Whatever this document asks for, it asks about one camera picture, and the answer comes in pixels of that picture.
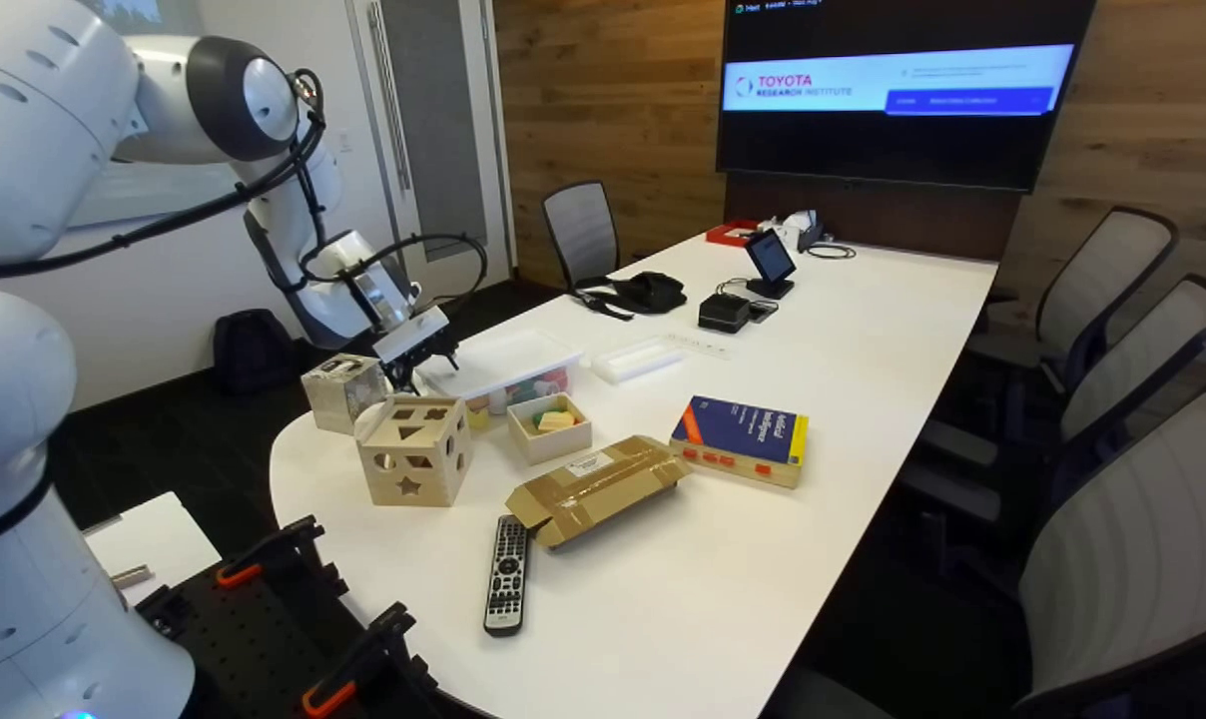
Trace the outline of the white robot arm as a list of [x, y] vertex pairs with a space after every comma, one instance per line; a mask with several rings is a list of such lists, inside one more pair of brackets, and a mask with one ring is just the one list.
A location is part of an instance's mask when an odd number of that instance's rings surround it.
[[84, 0], [0, 0], [0, 719], [182, 719], [188, 649], [128, 608], [50, 476], [78, 394], [59, 319], [13, 277], [70, 269], [59, 244], [114, 164], [223, 164], [236, 184], [148, 236], [236, 207], [321, 344], [364, 340], [393, 378], [450, 349], [383, 252], [340, 220], [324, 84], [232, 38], [123, 38]]

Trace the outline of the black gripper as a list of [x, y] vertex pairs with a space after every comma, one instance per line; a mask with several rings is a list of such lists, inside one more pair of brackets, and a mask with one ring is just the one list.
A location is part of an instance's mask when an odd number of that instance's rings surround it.
[[405, 319], [399, 328], [393, 328], [389, 337], [380, 337], [372, 344], [380, 369], [389, 373], [389, 378], [396, 388], [409, 388], [411, 373], [433, 355], [456, 360], [456, 349], [461, 349], [461, 337], [450, 331], [450, 319], [438, 304]]

